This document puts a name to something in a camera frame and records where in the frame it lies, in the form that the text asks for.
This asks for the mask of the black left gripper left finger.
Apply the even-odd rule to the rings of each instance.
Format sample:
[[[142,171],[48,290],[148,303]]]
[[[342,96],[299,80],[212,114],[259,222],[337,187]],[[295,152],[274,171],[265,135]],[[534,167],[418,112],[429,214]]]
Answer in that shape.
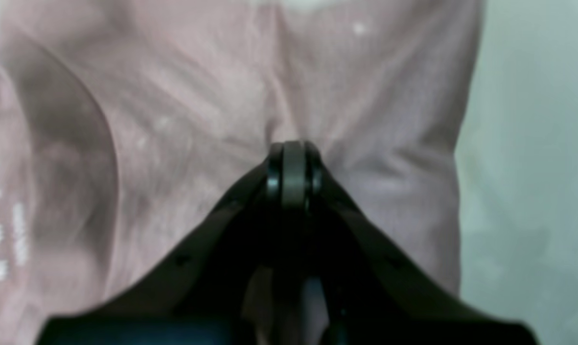
[[[282,212],[297,205],[297,144],[268,156],[122,295],[81,316],[55,318],[39,345],[256,345],[243,318],[254,272],[282,251]]]

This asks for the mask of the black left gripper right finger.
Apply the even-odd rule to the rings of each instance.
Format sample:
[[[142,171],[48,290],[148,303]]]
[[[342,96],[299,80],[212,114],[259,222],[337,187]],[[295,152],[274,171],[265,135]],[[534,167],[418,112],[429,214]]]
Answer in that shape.
[[[489,316],[445,292],[374,226],[310,142],[294,144],[304,223],[296,231],[324,291],[322,345],[536,345],[521,322]]]

